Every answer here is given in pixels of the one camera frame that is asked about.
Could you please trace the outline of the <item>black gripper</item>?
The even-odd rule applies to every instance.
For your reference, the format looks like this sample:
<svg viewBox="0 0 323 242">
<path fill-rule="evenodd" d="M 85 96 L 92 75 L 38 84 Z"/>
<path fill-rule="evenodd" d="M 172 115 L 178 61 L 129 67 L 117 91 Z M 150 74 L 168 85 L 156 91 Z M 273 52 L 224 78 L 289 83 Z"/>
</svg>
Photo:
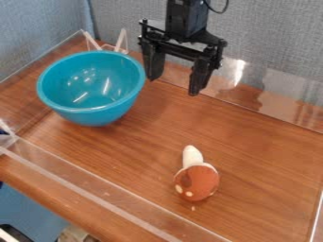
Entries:
<svg viewBox="0 0 323 242">
<path fill-rule="evenodd" d="M 165 55 L 193 61 L 189 75 L 189 95 L 194 96 L 205 88 L 209 76 L 220 68 L 222 49 L 226 41 L 205 28 L 190 36 L 172 33 L 160 21 L 142 19 L 138 44 L 142 50 L 145 73 L 149 81 L 161 77 Z"/>
</svg>

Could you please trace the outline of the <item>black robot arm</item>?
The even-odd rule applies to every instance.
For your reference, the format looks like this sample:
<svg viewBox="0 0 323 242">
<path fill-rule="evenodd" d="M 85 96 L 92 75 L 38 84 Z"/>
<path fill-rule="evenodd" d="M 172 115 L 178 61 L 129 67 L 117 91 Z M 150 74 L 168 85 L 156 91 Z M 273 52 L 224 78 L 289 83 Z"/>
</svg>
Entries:
<svg viewBox="0 0 323 242">
<path fill-rule="evenodd" d="M 149 80 L 161 77 L 165 56 L 193 63 L 189 76 L 189 95 L 206 87 L 213 70 L 220 69 L 226 41 L 206 30 L 210 0 L 168 0 L 165 22 L 142 18 L 138 22 L 144 68 Z"/>
</svg>

